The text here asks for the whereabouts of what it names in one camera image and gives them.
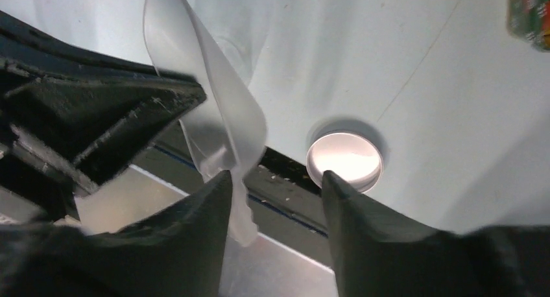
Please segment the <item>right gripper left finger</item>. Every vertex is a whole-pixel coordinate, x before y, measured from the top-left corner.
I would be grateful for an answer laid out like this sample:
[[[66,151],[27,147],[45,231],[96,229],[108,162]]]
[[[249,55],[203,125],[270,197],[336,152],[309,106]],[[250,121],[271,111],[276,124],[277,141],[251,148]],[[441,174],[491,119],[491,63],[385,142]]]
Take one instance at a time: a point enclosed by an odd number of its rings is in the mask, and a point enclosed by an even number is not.
[[[1,227],[2,296],[216,296],[232,205],[222,171],[115,233],[32,222]]]

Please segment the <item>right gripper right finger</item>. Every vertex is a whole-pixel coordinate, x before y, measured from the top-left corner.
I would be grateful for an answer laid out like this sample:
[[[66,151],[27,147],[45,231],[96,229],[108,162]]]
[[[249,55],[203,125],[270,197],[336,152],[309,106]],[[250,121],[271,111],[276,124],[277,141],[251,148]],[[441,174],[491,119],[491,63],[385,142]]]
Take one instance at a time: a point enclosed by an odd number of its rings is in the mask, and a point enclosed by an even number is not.
[[[548,296],[549,227],[432,228],[332,171],[322,203],[340,296]]]

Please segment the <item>clear plastic scoop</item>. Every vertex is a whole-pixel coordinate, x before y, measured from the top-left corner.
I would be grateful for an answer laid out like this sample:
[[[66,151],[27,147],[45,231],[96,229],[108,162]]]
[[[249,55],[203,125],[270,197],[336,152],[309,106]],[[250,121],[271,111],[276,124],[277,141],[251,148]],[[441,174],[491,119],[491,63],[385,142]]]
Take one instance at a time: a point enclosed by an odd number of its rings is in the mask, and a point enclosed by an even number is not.
[[[205,181],[229,170],[233,198],[228,232],[243,246],[258,234],[244,180],[260,162],[265,116],[187,0],[145,0],[143,34],[156,72],[195,77],[206,101],[180,119],[195,167]]]

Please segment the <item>tin of gummy candies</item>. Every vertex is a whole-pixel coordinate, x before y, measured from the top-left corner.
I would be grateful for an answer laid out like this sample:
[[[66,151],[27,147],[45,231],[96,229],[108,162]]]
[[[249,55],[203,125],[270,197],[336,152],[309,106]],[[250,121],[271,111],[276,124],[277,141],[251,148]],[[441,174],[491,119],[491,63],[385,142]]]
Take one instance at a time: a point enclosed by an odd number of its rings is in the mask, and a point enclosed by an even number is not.
[[[549,0],[508,0],[508,32],[549,52]]]

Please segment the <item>silver jar lid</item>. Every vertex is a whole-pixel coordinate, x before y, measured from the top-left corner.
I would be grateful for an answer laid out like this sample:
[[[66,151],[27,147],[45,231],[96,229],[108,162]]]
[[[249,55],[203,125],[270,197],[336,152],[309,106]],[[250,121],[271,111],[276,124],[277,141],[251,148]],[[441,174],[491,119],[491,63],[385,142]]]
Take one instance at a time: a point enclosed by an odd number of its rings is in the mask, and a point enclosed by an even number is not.
[[[360,193],[373,188],[384,170],[379,149],[353,132],[330,132],[315,140],[307,151],[305,167],[310,179],[322,185],[322,176],[332,171]]]

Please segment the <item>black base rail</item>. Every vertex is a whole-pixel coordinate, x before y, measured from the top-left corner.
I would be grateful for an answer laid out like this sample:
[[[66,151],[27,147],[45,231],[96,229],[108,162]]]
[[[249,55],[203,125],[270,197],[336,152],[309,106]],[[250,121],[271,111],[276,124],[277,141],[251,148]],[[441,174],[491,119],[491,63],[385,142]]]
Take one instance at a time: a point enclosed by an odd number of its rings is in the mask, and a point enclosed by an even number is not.
[[[197,101],[160,91],[151,66],[87,51],[1,14],[1,107],[13,131],[69,163],[91,195],[131,160],[152,151],[169,167],[195,166],[176,113]],[[330,264],[320,189],[305,167],[267,148],[245,178],[262,232]]]

